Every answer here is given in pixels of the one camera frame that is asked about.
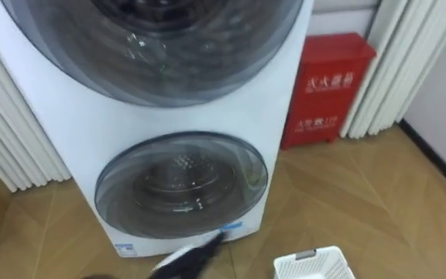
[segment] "label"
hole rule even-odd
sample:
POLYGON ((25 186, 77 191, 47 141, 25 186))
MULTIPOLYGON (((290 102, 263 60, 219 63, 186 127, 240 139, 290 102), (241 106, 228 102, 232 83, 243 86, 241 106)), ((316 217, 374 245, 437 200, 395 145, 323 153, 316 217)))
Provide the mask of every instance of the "label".
POLYGON ((222 232, 224 232, 224 231, 228 231, 228 230, 231 230, 231 229, 237 229, 237 228, 240 228, 242 225, 244 225, 244 222, 237 222, 237 223, 233 223, 233 224, 227 224, 227 225, 224 225, 224 226, 222 226, 221 227, 221 231, 222 232))
POLYGON ((309 77, 305 91, 306 93, 314 93, 350 88, 353 81, 353 72, 309 77))
POLYGON ((300 120, 295 129, 295 133, 303 133, 306 131, 315 131, 319 129, 330 129, 338 124, 338 116, 314 117, 300 120))
POLYGON ((116 252, 120 257, 135 257, 137 256, 136 250, 132 244, 115 244, 116 252))

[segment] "washing machine door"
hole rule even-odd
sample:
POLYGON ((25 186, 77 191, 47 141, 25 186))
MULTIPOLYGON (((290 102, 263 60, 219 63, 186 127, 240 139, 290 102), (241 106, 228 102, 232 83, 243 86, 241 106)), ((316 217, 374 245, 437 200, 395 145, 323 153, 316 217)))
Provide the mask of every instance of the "washing machine door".
POLYGON ((252 209, 268 183, 249 144, 215 133, 176 133, 140 143, 102 171, 95 204, 110 226, 173 239, 220 229, 252 209))
POLYGON ((137 105, 209 102, 274 56, 302 0, 1 0, 49 60, 137 105))

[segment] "stacked washing machine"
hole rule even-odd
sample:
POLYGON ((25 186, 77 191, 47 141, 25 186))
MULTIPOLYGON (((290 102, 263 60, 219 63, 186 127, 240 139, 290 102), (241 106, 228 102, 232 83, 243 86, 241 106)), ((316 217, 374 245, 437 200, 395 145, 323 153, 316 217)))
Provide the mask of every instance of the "stacked washing machine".
POLYGON ((311 9, 0 0, 0 58, 118 254, 144 257, 259 229, 311 9))

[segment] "laminate floor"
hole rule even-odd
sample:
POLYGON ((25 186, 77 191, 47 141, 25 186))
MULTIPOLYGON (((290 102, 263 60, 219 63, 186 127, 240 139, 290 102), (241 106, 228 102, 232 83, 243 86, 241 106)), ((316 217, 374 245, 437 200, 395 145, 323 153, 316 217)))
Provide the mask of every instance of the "laminate floor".
MULTIPOLYGON (((261 229, 226 243, 203 278, 273 278, 273 259, 336 245, 358 279, 446 278, 446 180, 398 129, 281 152, 261 229)), ((1 279, 148 276, 121 259, 73 181, 15 195, 1 279)))

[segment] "red box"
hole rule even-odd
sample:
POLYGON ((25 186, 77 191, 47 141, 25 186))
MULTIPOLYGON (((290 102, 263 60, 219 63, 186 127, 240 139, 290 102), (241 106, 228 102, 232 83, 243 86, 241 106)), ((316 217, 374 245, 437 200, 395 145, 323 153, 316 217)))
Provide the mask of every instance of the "red box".
POLYGON ((332 142, 375 55, 357 33, 306 38, 281 148, 332 142))

